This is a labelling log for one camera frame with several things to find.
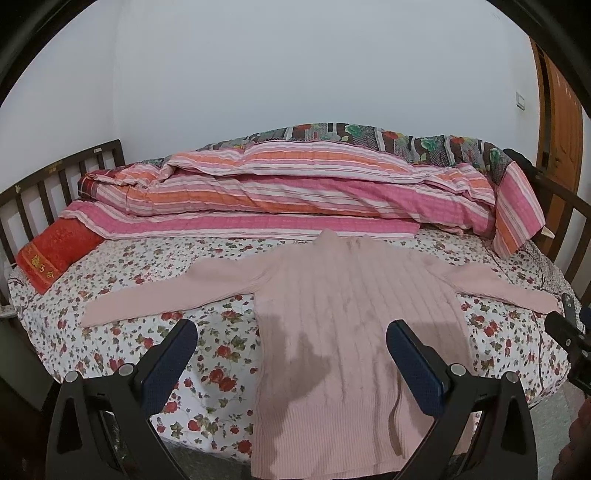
sweater sleeve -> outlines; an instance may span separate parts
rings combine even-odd
[[[171,310],[189,310],[240,293],[254,293],[281,259],[281,247],[237,260],[202,258],[175,278],[102,295],[86,305],[80,324],[103,325]]]
[[[458,293],[500,300],[544,314],[560,311],[558,300],[550,293],[513,285],[499,278],[488,265],[450,265],[434,255],[416,253],[432,275],[450,285]]]

red pillow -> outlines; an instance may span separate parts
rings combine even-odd
[[[58,218],[41,235],[21,248],[17,254],[17,265],[35,290],[43,295],[70,265],[103,240],[79,220]]]

wooden door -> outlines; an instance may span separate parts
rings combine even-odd
[[[576,193],[583,163],[583,112],[568,82],[548,56],[535,44],[534,57],[540,84],[540,142],[538,168],[556,183]],[[554,197],[546,218],[546,227],[558,230],[564,201]],[[543,253],[550,249],[551,239],[538,245]]]

bed rail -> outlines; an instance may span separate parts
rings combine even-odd
[[[43,206],[43,212],[45,213],[45,218],[47,219],[48,225],[51,225],[54,222],[54,217],[51,211],[45,181],[53,175],[57,175],[60,180],[61,192],[63,194],[64,201],[66,202],[66,205],[69,205],[72,202],[72,193],[70,191],[70,185],[68,182],[68,178],[66,176],[66,169],[70,167],[77,167],[80,170],[80,175],[84,176],[87,171],[86,161],[91,159],[96,159],[99,168],[104,169],[105,158],[103,155],[106,152],[112,153],[116,167],[122,167],[125,165],[125,159],[123,157],[123,149],[121,147],[120,140],[112,140],[110,142],[97,145],[95,147],[87,148],[86,150],[80,151],[66,158],[62,158],[61,160],[58,160],[52,163],[51,165],[42,168],[41,170],[37,170],[36,172],[31,173],[28,177],[22,179],[10,188],[4,190],[4,192],[0,193],[0,207],[3,207],[9,202],[14,201],[18,209],[18,215],[21,220],[22,228],[25,234],[27,235],[29,241],[33,240],[33,230],[31,229],[31,221],[30,218],[27,216],[27,211],[25,210],[25,206],[22,201],[23,192],[33,187],[37,188],[39,198],[41,199],[41,205]],[[11,245],[8,241],[8,236],[6,234],[6,230],[4,229],[1,219],[0,244],[2,245],[4,253],[6,253],[10,265],[14,266],[16,252],[13,251],[13,249],[11,248]],[[0,306],[5,305],[8,305],[8,300],[0,291]]]
[[[504,152],[515,160],[524,171],[534,189],[535,195],[546,218],[548,217],[548,212],[550,211],[550,205],[554,195],[564,201],[564,210],[560,216],[558,228],[554,232],[554,239],[550,244],[550,249],[547,254],[552,262],[556,260],[556,257],[560,252],[573,212],[577,210],[585,217],[585,225],[581,237],[579,238],[579,243],[577,244],[577,248],[570,260],[566,273],[564,274],[566,281],[572,284],[575,275],[581,267],[585,253],[587,253],[587,250],[589,249],[589,243],[591,241],[591,205],[585,202],[581,197],[564,188],[562,185],[556,183],[554,180],[549,179],[541,170],[534,167],[531,162],[520,153],[509,148],[505,149]],[[534,241],[540,246],[541,242],[546,240],[545,237],[538,234],[537,237],[534,237]],[[581,296],[582,305],[588,306],[590,303],[591,281]]]

cable knit pattern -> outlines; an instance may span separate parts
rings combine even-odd
[[[253,476],[351,478],[400,470],[431,425],[387,351],[391,320],[405,319],[446,362],[470,364],[456,292],[558,309],[552,295],[510,285],[485,265],[452,266],[324,231],[310,244],[199,259],[177,278],[109,293],[87,305],[82,325],[254,293],[263,360]],[[460,448],[471,432],[468,425]]]

